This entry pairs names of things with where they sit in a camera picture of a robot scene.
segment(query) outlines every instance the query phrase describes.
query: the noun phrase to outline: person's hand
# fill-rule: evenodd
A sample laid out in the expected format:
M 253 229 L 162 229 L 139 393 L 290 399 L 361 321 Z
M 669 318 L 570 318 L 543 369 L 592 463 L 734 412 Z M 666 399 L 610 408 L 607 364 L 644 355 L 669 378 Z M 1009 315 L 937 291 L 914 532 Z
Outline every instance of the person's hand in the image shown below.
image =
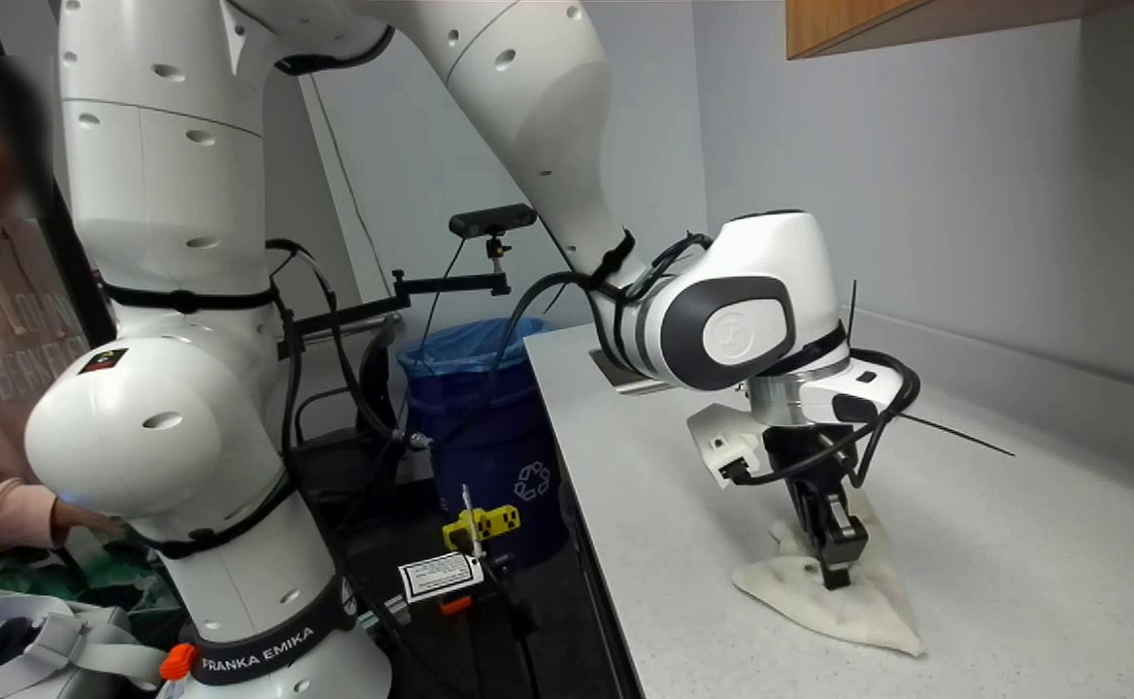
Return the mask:
M 91 528 L 92 536 L 115 536 L 115 532 L 126 532 L 122 522 L 100 518 L 92 509 L 79 509 L 79 504 L 71 504 L 62 496 L 56 500 L 49 528 L 56 528 L 56 538 L 65 538 L 71 528 Z

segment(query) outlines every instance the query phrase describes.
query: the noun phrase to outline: table surface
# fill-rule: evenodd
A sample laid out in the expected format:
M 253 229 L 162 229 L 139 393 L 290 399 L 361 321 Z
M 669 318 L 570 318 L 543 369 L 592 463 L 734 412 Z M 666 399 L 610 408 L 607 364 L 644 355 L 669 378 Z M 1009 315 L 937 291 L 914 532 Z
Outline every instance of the table surface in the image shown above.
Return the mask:
M 651 699 L 1093 699 L 1134 695 L 1134 469 L 923 393 L 918 415 L 1014 457 L 895 425 L 866 484 L 914 594 L 927 656 L 838 646 L 732 586 L 790 522 L 782 484 L 723 493 L 688 415 L 739 393 L 614 396 L 592 330 L 530 343 L 536 382 Z

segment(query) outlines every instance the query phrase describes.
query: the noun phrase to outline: blue container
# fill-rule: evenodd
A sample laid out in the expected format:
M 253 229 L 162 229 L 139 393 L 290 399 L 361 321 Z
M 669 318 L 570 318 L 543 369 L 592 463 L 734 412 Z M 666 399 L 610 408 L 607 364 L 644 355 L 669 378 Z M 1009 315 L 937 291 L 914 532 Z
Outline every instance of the blue container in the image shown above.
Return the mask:
M 478 509 L 518 504 L 519 532 L 505 546 L 518 568 L 556 554 L 569 538 L 559 514 L 556 435 L 548 428 L 526 339 L 541 318 L 526 318 L 499 355 L 505 321 L 471 321 L 430 333 L 400 355 L 409 373 L 413 432 L 434 439 L 434 480 L 444 514 L 456 522 L 462 484 Z

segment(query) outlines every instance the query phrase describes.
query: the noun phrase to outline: wall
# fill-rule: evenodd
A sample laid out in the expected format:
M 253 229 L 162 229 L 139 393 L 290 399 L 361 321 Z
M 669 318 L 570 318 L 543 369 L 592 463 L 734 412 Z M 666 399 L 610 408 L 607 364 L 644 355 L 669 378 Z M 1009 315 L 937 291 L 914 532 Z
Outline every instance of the wall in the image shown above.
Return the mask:
M 603 163 L 610 201 L 619 221 L 635 224 L 647 243 L 672 242 L 706 221 L 690 3 L 596 0 L 592 13 L 614 66 Z M 452 215 L 526 201 L 409 39 L 395 39 L 380 62 L 321 72 L 316 87 L 386 272 L 444 277 L 457 243 L 447 234 Z M 563 268 L 543 229 L 514 234 L 509 243 L 505 268 L 518 296 L 543 272 Z M 456 272 L 488 272 L 483 243 L 471 243 Z M 434 325 L 505 315 L 518 296 L 452 296 L 438 304 Z M 429 299 L 409 315 L 413 339 L 425 315 Z
M 783 62 L 782 0 L 698 0 L 710 217 L 807 204 L 866 307 L 1134 382 L 1134 3 Z

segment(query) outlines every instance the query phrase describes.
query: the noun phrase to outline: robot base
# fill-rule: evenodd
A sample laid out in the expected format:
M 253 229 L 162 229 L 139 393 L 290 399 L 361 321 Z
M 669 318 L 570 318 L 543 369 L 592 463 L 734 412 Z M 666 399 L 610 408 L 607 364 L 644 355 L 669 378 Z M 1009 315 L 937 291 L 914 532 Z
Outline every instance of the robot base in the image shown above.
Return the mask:
M 380 647 L 361 634 L 329 634 L 299 665 L 288 665 L 273 677 L 207 687 L 196 681 L 166 682 L 159 699 L 387 699 L 392 669 Z

